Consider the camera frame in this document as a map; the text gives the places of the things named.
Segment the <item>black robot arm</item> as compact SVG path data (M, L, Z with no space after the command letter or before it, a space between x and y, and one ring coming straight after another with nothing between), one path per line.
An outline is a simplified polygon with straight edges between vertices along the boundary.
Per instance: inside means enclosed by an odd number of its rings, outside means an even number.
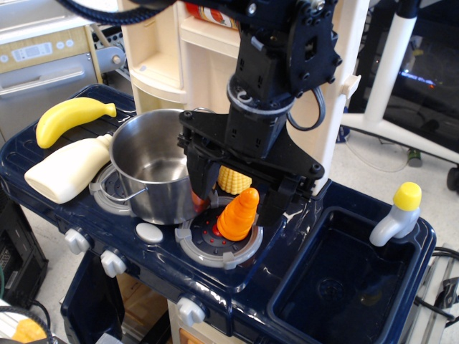
M321 86L334 80L334 1L204 1L240 25L235 73L227 83L227 114L184 111L179 145L193 192L206 197L220 166L249 176L262 189L257 224L270 226L291 203L309 199L323 166L288 135L296 99L312 92L319 118Z

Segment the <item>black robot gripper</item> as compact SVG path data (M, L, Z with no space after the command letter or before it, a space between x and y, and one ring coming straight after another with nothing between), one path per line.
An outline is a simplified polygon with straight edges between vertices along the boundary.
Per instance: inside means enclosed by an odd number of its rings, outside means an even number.
M208 197L219 175L219 166L236 170L258 181L261 192L258 226L272 226L302 196L311 196L323 177L322 165L301 150L288 135L286 125L305 132L290 114L294 101L274 110L257 109L242 101L242 92L229 92L229 114L185 110L179 121L183 133L179 146L187 155L193 192Z

